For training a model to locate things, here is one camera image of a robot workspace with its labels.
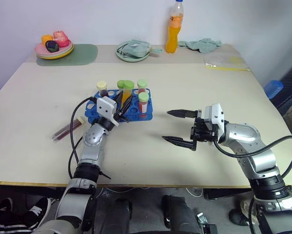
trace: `bottle cap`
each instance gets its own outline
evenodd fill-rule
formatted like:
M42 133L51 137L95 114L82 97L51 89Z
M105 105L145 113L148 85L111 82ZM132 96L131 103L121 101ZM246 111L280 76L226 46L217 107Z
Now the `bottle cap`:
M103 80L99 81L99 82L97 82L96 87L99 90L107 89L107 83L105 81L103 81Z
M82 116L77 117L77 120L81 123L81 124L85 124L84 119L82 118Z
M141 92L138 94L138 100L141 102L147 102L149 100L149 94L146 92Z
M124 88L125 89L134 89L134 82L130 80L125 80L124 81Z
M118 86L118 89L123 89L123 87L124 87L124 80L123 79L121 79L121 80L119 80L118 82L117 82L117 86Z
M138 82L137 82L137 86L141 89L144 89L147 87L147 80L145 79L140 79Z

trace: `green cap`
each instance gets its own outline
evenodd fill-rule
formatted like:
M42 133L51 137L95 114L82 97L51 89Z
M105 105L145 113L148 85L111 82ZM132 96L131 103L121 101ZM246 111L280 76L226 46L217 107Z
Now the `green cap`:
M145 80L145 79L140 79L140 80L137 82L137 86L138 86L139 88L142 88L142 89L146 88L146 87L147 87L147 80Z
M140 94L138 94L138 100L141 102L146 102L149 100L149 94L146 92L141 92Z
M125 89L134 89L134 82L130 80L125 80L124 81L124 88Z
M118 82L117 82L117 86L118 86L118 89L123 89L123 87L124 87L124 80L123 79L121 79L121 80L119 80Z

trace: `green cloth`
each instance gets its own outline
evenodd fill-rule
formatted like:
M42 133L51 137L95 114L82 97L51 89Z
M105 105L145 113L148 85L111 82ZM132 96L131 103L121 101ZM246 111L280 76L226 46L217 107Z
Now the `green cloth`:
M75 44L73 51L62 58L46 60L37 57L39 66L79 66L94 62L97 57L97 47L92 44Z
M210 38L204 38L202 40L195 41L179 41L178 46L186 46L191 50L198 50L202 54L209 53L215 50L217 47L221 46L222 43L218 41L211 40Z

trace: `black shoe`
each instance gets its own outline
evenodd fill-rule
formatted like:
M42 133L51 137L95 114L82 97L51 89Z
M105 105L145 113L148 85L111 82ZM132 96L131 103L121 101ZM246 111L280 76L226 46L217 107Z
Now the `black shoe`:
M229 212L229 220L239 226L248 226L249 219L243 215L241 210L233 209Z
M10 197L5 198L0 202L0 211L13 211L13 199Z
M25 225L36 230L46 218L51 206L50 198L42 198L27 213L24 214L22 220Z

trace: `green plate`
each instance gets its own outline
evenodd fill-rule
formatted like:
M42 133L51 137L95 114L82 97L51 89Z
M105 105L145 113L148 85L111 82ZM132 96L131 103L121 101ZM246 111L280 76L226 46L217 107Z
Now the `green plate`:
M97 57L97 47L92 44L75 44L73 51L59 59L45 60L37 58L39 66L79 66L94 62Z
M146 59L148 56L149 56L149 53L146 54L144 57L142 58L137 58L137 57L124 57L123 54L120 54L118 52L118 49L120 49L122 46L124 46L125 44L128 44L129 42L131 42L130 40L129 41L126 41L126 42L123 42L121 43L120 45L118 45L117 49L116 49L116 55L119 57L119 59L123 60L123 61L126 61L126 62L139 62L139 61L142 61L144 59Z

